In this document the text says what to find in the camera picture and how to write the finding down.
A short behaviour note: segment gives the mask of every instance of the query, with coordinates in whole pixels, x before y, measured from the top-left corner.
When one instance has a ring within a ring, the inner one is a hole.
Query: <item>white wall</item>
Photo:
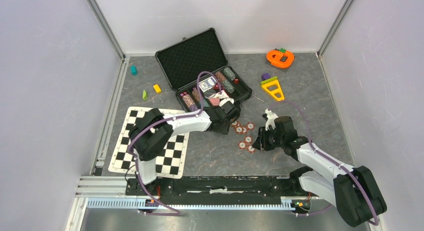
[[[0,0],[0,230],[64,230],[120,60],[86,0]]]
[[[423,0],[356,0],[323,55],[354,159],[387,202],[388,231],[422,230]]]
[[[127,54],[216,28],[226,52],[317,51],[345,0],[97,0]]]

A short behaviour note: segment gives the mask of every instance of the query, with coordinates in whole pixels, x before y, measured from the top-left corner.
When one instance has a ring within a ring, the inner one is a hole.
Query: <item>yellow block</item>
[[[153,88],[154,88],[154,90],[156,91],[156,93],[158,93],[158,94],[162,93],[162,90],[161,90],[161,88],[159,87],[159,85],[155,84],[155,85],[153,85]]]
[[[266,82],[263,81],[261,85],[262,89],[265,90],[265,92],[267,92],[271,97],[273,97],[275,99],[275,101],[282,101],[284,100],[284,94],[283,94],[283,90],[281,89],[280,86],[280,82],[278,81],[278,79],[274,79],[270,82]]]

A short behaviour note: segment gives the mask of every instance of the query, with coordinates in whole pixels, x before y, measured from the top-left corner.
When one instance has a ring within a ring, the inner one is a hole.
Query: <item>chessboard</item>
[[[145,112],[151,110],[150,107],[129,107],[122,125],[121,132],[113,150],[110,160],[109,171],[113,173],[125,174],[129,168],[128,174],[135,173],[134,157],[127,153],[128,145],[131,140],[129,137],[130,129],[135,125],[136,120],[144,117]],[[181,114],[183,110],[159,109],[163,114]],[[156,157],[156,173],[158,177],[180,179],[183,176],[184,163],[186,160],[187,144],[189,142],[189,133],[172,136],[162,152]]]

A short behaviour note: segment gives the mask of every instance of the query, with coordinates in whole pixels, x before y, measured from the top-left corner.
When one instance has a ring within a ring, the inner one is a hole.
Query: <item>case lid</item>
[[[195,81],[200,72],[212,72],[228,63],[214,28],[162,49],[155,56],[175,91]]]

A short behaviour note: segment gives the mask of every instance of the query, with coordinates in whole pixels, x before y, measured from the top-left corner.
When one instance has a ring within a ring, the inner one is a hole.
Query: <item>open case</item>
[[[241,79],[236,71],[228,65],[224,51],[220,45],[217,33],[214,28],[209,28],[190,38],[183,38],[170,47],[156,52],[155,55],[166,80],[172,90],[176,91],[175,96],[178,102],[187,112],[200,109],[200,91],[196,88],[196,80],[202,71],[213,73],[222,89],[228,97],[234,99],[236,107],[247,100],[252,95],[252,89]],[[219,105],[217,94],[218,85],[215,79],[206,80],[209,75],[205,75],[200,80],[204,81],[203,105],[205,107]]]

